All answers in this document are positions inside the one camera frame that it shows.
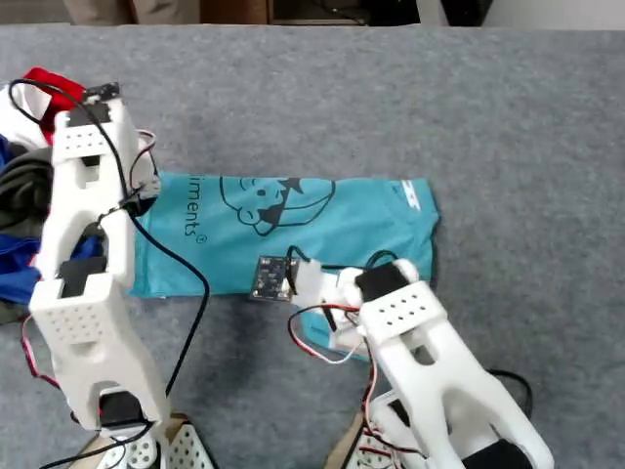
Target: red wire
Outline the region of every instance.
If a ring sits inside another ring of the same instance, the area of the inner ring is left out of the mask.
[[[21,321],[20,337],[21,348],[23,349],[23,354],[24,358],[26,359],[26,364],[28,365],[28,370],[34,378],[39,378],[47,382],[48,384],[51,384],[55,388],[60,389],[61,386],[59,386],[59,383],[56,379],[48,376],[47,374],[40,373],[39,369],[37,368],[37,360],[35,359],[34,352],[32,351],[30,341],[28,340],[28,337],[26,337],[26,324],[31,318],[32,316],[28,315]]]

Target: white wire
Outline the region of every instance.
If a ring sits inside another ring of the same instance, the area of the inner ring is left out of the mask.
[[[291,333],[293,335],[293,338],[295,339],[295,343],[301,348],[304,349],[306,352],[308,352],[309,354],[311,354],[314,357],[317,357],[318,359],[328,363],[328,364],[343,364],[345,362],[348,362],[350,360],[350,358],[355,354],[355,352],[358,350],[358,348],[364,343],[364,340],[362,342],[360,342],[358,345],[356,345],[355,347],[353,347],[344,357],[342,357],[339,360],[332,360],[327,358],[325,355],[321,354],[321,352],[318,352],[317,350],[315,350],[313,347],[311,347],[310,345],[306,344],[302,339],[300,339],[297,335],[297,333],[295,332],[295,329],[293,328],[293,324],[290,324],[289,327],[291,328]]]

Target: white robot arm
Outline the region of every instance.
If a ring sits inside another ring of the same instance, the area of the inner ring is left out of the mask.
[[[316,261],[295,262],[293,303],[359,309],[349,316],[331,309],[331,342],[347,351],[366,338],[360,347],[366,354],[368,345],[393,390],[365,406],[365,420],[375,422],[386,442],[409,448],[397,451],[405,468],[553,469],[547,445],[499,380],[481,367],[409,261],[366,272],[348,268],[338,276]]]
[[[116,83],[87,90],[82,106],[60,113],[55,124],[52,201],[35,259],[41,278],[29,310],[73,418],[86,430],[127,442],[123,452],[110,449],[97,467],[166,469],[166,387],[124,301],[135,267],[129,212],[144,213],[160,190],[149,142],[134,127]],[[102,254],[72,259],[89,232],[101,237]],[[196,450],[177,467],[212,468],[190,424],[184,428],[174,443],[192,439]]]

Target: gray fabric surface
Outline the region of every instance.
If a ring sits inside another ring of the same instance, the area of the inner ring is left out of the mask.
[[[406,27],[0,28],[0,79],[34,64],[119,80],[167,169],[427,177],[437,293],[485,366],[524,374],[557,467],[625,458],[625,34]],[[131,300],[164,375],[197,299]],[[289,308],[215,298],[172,393],[225,468],[311,468],[367,371],[300,353]],[[0,328],[0,466],[87,434]],[[41,341],[40,354],[45,353]]]

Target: blue t-shirt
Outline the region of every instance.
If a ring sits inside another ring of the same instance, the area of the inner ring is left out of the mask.
[[[234,178],[161,173],[162,192],[143,217],[161,243],[192,262],[214,294],[248,293],[258,258],[296,244],[325,264],[363,266],[390,249],[432,274],[438,220],[423,179],[384,181]],[[133,294],[199,295],[199,280],[138,234]]]

